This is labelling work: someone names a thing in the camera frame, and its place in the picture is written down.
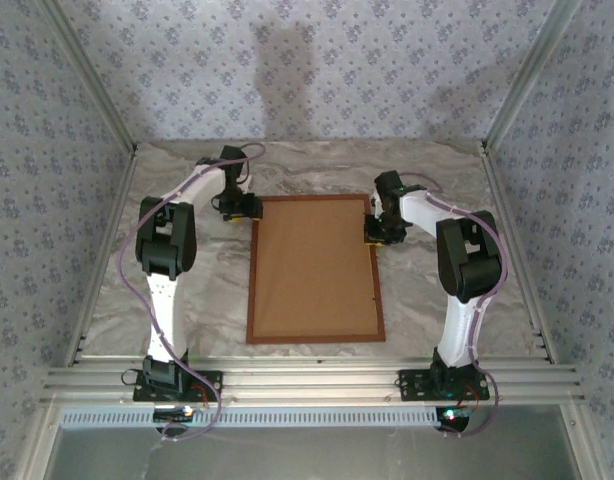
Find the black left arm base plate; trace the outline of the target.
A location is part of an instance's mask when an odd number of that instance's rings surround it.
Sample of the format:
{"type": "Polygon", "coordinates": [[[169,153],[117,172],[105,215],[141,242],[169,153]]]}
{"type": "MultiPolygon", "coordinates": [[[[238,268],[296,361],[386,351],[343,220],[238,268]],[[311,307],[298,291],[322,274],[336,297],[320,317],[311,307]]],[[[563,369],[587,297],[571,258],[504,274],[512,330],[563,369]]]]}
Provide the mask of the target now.
{"type": "Polygon", "coordinates": [[[202,382],[188,372],[181,373],[182,380],[173,383],[148,379],[139,372],[134,385],[135,402],[191,402],[215,403],[216,394],[209,388],[210,384],[218,393],[222,392],[223,373],[217,370],[197,371],[207,382],[202,382]]]}

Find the aluminium mounting rail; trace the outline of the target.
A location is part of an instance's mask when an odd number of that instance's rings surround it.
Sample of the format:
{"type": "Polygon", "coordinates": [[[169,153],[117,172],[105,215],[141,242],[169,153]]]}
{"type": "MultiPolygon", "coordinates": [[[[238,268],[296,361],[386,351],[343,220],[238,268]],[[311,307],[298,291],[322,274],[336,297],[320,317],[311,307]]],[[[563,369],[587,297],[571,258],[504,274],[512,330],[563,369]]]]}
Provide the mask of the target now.
{"type": "MultiPolygon", "coordinates": [[[[130,402],[132,389],[121,380],[136,368],[136,357],[84,356],[68,368],[49,372],[41,397],[101,404],[130,402]]],[[[387,405],[400,400],[399,371],[428,367],[426,359],[385,357],[204,358],[198,370],[220,370],[230,406],[387,405]]],[[[499,357],[482,362],[496,380],[501,403],[551,405],[585,399],[576,369],[542,358],[499,357]]]]}

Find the grey metal panel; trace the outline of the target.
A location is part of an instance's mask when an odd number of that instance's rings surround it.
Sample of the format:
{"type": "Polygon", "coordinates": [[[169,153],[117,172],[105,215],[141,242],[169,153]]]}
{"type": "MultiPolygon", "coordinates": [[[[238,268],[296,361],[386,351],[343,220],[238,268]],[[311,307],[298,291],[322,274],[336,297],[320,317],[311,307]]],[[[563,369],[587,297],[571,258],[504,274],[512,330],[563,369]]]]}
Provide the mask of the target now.
{"type": "Polygon", "coordinates": [[[426,429],[64,430],[44,480],[582,480],[560,434],[426,429]]]}

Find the aluminium corner post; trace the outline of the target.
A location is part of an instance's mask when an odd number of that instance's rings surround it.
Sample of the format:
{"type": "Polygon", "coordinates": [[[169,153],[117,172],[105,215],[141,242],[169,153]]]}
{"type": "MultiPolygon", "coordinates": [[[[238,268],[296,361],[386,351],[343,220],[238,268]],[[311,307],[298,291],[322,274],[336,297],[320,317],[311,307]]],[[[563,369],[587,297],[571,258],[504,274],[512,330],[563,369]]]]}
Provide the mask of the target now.
{"type": "Polygon", "coordinates": [[[58,0],[34,0],[34,2],[67,55],[116,143],[125,153],[132,155],[135,151],[135,142],[58,0]]]}
{"type": "Polygon", "coordinates": [[[554,0],[511,88],[483,139],[484,152],[497,150],[513,125],[524,102],[539,79],[541,72],[564,37],[583,0],[554,0]]]}

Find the aluminium side rail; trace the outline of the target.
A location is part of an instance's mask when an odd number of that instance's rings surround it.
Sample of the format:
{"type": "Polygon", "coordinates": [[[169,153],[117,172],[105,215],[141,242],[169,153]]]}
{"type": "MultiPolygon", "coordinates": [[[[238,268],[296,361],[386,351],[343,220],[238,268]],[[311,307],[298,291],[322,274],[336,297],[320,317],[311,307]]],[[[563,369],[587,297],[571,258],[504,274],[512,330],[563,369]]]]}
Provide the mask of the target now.
{"type": "Polygon", "coordinates": [[[484,148],[481,148],[481,160],[491,188],[494,204],[503,224],[506,245],[515,278],[518,281],[520,293],[522,294],[534,337],[536,338],[534,344],[536,349],[541,351],[541,355],[545,360],[552,364],[558,364],[560,359],[541,305],[536,283],[531,274],[530,265],[514,220],[511,204],[505,193],[503,179],[496,162],[484,148]]]}
{"type": "Polygon", "coordinates": [[[91,322],[96,301],[103,284],[105,272],[111,255],[112,245],[116,238],[116,232],[136,168],[136,151],[137,147],[134,147],[120,179],[119,189],[115,195],[111,207],[111,213],[106,224],[106,229],[97,252],[96,261],[93,266],[93,273],[88,281],[83,298],[83,304],[79,311],[73,334],[67,348],[67,353],[63,361],[63,366],[66,368],[72,367],[77,361],[81,342],[86,338],[86,334],[89,329],[89,324],[91,322]]]}

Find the aluminium frame leg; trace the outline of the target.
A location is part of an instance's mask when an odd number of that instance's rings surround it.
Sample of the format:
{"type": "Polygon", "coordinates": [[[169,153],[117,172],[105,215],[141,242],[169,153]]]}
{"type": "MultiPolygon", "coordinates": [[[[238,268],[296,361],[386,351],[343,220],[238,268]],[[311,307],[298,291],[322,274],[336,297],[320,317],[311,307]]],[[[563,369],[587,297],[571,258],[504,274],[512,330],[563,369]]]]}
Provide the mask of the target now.
{"type": "Polygon", "coordinates": [[[612,480],[599,437],[586,405],[560,406],[567,435],[582,480],[612,480]]]}
{"type": "Polygon", "coordinates": [[[60,427],[61,409],[42,406],[32,417],[30,430],[23,442],[14,480],[43,480],[60,427]]]}

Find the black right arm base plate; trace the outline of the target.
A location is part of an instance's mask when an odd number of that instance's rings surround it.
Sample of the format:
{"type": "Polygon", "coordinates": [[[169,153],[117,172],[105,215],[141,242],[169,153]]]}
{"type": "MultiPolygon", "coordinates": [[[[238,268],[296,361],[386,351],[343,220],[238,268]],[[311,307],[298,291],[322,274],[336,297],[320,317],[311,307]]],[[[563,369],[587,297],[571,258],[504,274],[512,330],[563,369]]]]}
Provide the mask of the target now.
{"type": "Polygon", "coordinates": [[[473,368],[448,373],[431,369],[400,370],[394,385],[403,402],[489,400],[485,376],[473,368]]]}

